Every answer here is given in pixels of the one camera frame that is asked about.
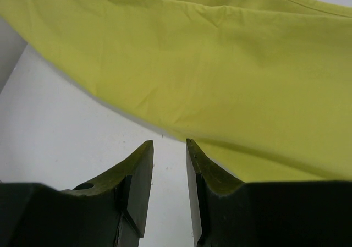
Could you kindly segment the yellow trousers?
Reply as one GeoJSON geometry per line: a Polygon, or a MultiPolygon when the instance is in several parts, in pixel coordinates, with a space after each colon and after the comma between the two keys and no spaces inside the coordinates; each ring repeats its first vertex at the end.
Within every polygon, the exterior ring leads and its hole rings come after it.
{"type": "Polygon", "coordinates": [[[91,95],[240,179],[351,179],[351,8],[319,0],[1,0],[91,95]]]}

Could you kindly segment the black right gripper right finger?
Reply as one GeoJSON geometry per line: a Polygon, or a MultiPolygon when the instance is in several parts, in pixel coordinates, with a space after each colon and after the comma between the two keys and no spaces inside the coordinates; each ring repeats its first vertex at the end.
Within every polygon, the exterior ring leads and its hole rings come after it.
{"type": "Polygon", "coordinates": [[[186,150],[195,246],[351,246],[351,182],[246,183],[186,150]]]}

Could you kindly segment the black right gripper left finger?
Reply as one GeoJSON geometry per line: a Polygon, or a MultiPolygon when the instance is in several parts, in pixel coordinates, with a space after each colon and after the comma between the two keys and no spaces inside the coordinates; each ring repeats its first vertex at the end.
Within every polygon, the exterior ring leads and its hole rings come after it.
{"type": "Polygon", "coordinates": [[[58,191],[1,184],[1,246],[138,246],[145,234],[153,142],[102,174],[58,191]]]}

